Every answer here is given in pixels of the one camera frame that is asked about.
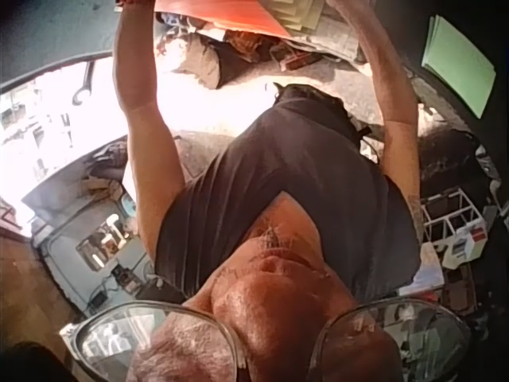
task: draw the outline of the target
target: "green paper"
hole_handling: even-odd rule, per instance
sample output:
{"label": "green paper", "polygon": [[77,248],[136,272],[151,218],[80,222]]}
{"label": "green paper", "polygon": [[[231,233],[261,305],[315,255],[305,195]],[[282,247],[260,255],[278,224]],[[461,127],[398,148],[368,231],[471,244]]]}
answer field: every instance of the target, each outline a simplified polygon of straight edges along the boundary
{"label": "green paper", "polygon": [[495,82],[495,69],[472,42],[440,16],[429,20],[422,67],[448,84],[481,118]]}

